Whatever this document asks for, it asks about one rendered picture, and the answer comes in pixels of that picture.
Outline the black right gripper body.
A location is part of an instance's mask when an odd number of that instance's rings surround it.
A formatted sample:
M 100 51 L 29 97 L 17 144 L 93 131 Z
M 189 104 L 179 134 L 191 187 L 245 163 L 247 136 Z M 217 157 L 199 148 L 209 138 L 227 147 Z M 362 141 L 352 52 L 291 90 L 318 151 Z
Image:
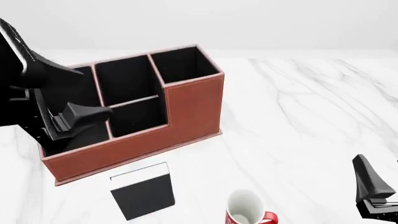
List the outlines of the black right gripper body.
M 388 202 L 386 199 L 362 200 L 356 204 L 362 218 L 398 221 L 398 202 Z

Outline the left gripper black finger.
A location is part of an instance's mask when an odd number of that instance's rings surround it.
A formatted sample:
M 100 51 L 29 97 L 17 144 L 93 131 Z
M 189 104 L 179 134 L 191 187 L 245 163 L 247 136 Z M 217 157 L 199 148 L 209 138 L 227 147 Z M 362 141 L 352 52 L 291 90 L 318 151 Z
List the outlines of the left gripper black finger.
M 21 86 L 26 88 L 69 87 L 81 82 L 84 74 L 64 67 L 32 51 L 25 54 L 27 68 L 21 75 Z
M 63 122 L 68 131 L 77 131 L 107 121 L 112 113 L 113 110 L 108 107 L 90 107 L 67 103 L 63 110 Z

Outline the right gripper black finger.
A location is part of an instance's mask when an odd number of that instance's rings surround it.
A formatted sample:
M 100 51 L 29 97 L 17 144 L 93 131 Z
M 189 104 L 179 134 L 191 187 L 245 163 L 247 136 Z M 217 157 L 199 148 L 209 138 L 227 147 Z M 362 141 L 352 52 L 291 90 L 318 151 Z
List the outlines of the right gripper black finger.
M 368 199 L 387 199 L 396 191 L 389 186 L 373 169 L 362 154 L 353 159 L 356 176 L 356 203 Z

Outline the red-brown desk caddy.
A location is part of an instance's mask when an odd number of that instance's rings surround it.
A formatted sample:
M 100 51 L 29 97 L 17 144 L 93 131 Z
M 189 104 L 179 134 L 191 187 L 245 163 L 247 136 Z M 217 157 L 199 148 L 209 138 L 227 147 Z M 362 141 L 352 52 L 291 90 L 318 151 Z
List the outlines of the red-brown desk caddy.
M 39 143 L 56 185 L 221 134 L 224 72 L 195 44 L 73 68 L 85 81 L 72 103 L 113 113 L 67 141 Z

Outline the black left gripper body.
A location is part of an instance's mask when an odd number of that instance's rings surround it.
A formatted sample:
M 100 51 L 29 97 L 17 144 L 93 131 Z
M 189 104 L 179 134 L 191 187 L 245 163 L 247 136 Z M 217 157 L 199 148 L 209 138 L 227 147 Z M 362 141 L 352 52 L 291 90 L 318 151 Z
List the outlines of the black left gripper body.
M 52 141 L 60 141 L 61 139 L 69 139 L 71 138 L 71 134 L 62 131 L 58 122 L 54 119 L 52 113 L 47 108 L 45 104 L 45 100 L 42 96 L 42 93 L 39 89 L 34 89 L 34 95 L 37 102 L 37 106 L 40 111 L 40 115 L 42 117 L 42 121 L 45 126 L 45 130 L 47 135 Z

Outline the black and white book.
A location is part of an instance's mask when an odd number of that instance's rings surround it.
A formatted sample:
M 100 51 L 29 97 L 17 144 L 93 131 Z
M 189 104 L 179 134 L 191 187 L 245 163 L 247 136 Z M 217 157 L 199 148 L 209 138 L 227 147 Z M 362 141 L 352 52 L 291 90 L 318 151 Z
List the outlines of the black and white book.
M 109 191 L 127 221 L 175 205 L 166 162 L 110 177 Z

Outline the white and red mug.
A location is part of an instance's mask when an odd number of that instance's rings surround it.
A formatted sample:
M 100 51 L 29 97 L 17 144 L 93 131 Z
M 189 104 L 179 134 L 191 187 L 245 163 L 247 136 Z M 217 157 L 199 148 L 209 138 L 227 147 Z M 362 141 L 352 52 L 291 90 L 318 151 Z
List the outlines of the white and red mug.
M 279 224 L 274 212 L 268 212 L 260 197 L 249 189 L 238 189 L 230 193 L 224 224 Z

